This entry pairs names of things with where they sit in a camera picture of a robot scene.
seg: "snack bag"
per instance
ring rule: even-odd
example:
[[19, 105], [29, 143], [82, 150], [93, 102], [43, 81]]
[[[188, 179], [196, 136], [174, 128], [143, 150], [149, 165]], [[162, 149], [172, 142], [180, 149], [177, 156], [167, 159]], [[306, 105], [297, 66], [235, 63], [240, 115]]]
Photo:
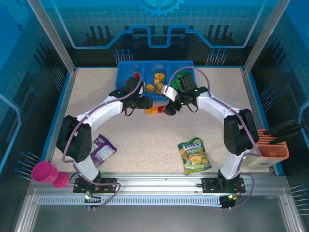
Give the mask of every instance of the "snack bag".
[[92, 142], [90, 157], [96, 167], [100, 166], [109, 156], [117, 151], [111, 142], [103, 135]]
[[178, 148], [183, 157], [186, 174], [211, 168], [211, 163], [205, 152], [203, 141], [200, 138], [194, 138], [187, 143], [178, 144]]

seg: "green object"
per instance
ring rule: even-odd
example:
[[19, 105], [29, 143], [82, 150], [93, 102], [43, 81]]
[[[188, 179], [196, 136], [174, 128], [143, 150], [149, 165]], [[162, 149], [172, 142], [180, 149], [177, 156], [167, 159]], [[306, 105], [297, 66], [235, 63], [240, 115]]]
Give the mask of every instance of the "green object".
[[203, 141], [196, 137], [189, 142], [178, 144], [183, 158], [185, 173], [195, 173], [211, 168]]
[[171, 86], [174, 90], [183, 92], [183, 89], [182, 89], [182, 87], [181, 87], [181, 85], [180, 85], [180, 82], [179, 82], [178, 78], [183, 77], [183, 76], [187, 76], [187, 75], [190, 75], [190, 72], [180, 72], [180, 73], [178, 73], [176, 79], [173, 80], [173, 81], [170, 83], [170, 86]]

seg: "red block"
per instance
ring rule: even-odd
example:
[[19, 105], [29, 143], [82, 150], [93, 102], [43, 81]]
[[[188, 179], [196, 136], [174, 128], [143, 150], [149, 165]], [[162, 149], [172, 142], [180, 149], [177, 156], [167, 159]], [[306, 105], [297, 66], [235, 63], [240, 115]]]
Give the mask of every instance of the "red block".
[[165, 108], [165, 105], [158, 106], [158, 112], [159, 112], [159, 113], [162, 113], [163, 110], [164, 110], [164, 108]]
[[135, 79], [140, 79], [140, 75], [138, 73], [135, 74]]

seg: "gear logo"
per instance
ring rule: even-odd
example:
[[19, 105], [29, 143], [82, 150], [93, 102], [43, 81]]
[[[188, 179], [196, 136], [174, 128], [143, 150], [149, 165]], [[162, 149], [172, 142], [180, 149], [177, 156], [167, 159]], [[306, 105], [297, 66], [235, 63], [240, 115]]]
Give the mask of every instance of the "gear logo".
[[184, 3], [184, 0], [135, 0], [141, 10], [145, 14], [150, 13], [151, 16], [155, 14], [167, 16], [168, 13], [173, 14], [175, 9], [179, 9], [179, 5]]
[[28, 8], [26, 0], [0, 0], [0, 5], [5, 5], [7, 10], [11, 13], [11, 16], [20, 25], [28, 17]]

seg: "glass panel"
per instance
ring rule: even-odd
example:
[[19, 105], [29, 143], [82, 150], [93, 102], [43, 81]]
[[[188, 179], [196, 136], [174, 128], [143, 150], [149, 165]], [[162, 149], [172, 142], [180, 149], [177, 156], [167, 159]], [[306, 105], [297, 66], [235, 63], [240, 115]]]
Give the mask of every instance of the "glass panel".
[[120, 60], [128, 59], [129, 49], [137, 60], [191, 59], [199, 65], [220, 66], [244, 64], [277, 1], [42, 3], [65, 45], [75, 49], [77, 66], [116, 65], [114, 55], [118, 59], [118, 49], [123, 56], [122, 48], [125, 56]]
[[0, 0], [0, 44], [0, 231], [14, 231], [37, 162], [22, 152], [41, 156], [67, 71], [25, 0]]
[[302, 3], [289, 3], [252, 75], [270, 127], [290, 119], [302, 123], [304, 128], [287, 140], [290, 157], [282, 165], [287, 175], [308, 177], [309, 3]]

